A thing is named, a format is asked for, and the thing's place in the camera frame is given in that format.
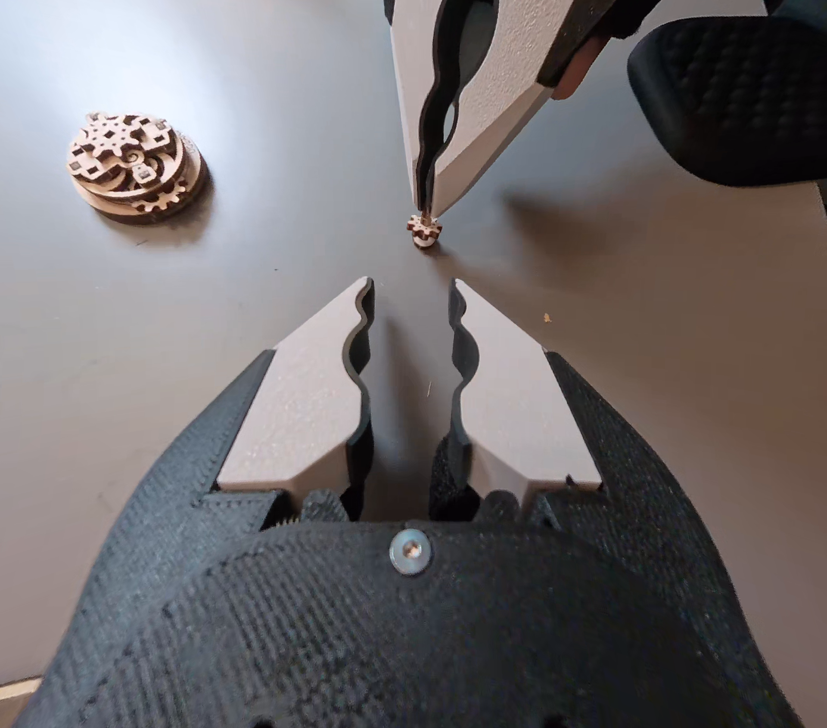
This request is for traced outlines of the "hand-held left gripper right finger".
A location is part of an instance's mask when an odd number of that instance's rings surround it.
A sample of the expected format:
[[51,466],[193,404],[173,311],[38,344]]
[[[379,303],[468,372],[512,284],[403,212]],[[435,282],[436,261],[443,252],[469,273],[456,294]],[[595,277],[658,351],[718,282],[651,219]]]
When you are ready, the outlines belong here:
[[518,511],[536,495],[593,493],[603,478],[549,353],[475,291],[452,279],[451,361],[460,382],[429,486],[431,520],[471,520],[494,493]]

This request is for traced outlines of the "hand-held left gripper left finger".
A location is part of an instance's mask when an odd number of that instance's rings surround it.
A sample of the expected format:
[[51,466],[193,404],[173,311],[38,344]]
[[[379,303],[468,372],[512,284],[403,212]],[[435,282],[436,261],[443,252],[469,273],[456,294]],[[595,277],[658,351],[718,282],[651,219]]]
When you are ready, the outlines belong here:
[[316,490],[361,513],[374,456],[370,360],[375,284],[362,277],[274,347],[217,486],[223,493],[285,492],[294,506]]

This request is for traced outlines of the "small wooden gear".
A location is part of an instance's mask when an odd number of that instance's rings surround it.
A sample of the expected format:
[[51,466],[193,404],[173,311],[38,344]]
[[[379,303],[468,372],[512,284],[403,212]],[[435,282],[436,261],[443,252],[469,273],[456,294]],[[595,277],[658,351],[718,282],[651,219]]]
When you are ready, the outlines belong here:
[[413,244],[424,251],[434,246],[440,237],[442,225],[429,214],[412,215],[407,222]]

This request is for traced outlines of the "round wooden gear model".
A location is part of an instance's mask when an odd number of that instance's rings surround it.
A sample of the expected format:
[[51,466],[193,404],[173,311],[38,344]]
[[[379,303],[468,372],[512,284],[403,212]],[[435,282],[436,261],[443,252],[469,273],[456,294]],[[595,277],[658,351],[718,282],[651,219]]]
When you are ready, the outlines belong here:
[[66,171],[88,206],[135,226],[187,210],[210,178],[188,136],[167,120],[141,113],[88,113],[69,145]]

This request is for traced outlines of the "grey desk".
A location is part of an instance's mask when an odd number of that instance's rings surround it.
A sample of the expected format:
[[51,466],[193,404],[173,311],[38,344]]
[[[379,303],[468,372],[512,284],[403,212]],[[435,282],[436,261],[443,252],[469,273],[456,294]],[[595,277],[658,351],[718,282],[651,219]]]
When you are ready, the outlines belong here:
[[[448,428],[448,284],[561,353],[662,457],[768,665],[825,726],[825,217],[703,183],[612,43],[419,252],[383,0],[2,0],[2,683],[41,675],[174,437],[361,276],[366,517],[422,516]],[[202,196],[158,224],[78,195],[90,112],[167,120]]]

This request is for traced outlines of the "person's right hand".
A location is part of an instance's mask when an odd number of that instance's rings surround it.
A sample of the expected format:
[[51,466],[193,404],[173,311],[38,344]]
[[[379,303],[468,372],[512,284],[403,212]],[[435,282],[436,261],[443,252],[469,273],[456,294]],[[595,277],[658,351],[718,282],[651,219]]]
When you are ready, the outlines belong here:
[[554,86],[551,98],[554,101],[564,101],[571,97],[604,48],[605,41],[599,36],[592,36],[585,41],[573,55],[559,82]]

